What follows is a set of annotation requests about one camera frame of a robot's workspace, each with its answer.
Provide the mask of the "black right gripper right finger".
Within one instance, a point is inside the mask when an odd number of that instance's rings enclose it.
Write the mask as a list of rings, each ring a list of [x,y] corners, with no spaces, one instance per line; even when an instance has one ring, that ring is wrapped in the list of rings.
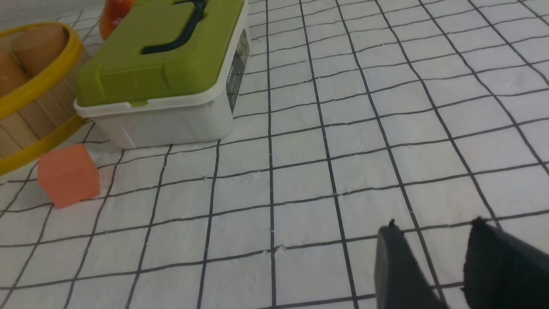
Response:
[[[471,309],[549,306],[548,254],[480,217],[472,220],[463,278]]]

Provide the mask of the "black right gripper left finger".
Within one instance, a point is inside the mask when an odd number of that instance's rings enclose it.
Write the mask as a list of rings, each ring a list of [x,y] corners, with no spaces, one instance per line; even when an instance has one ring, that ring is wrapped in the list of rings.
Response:
[[[374,286],[379,309],[448,308],[428,284],[394,219],[377,233]]]

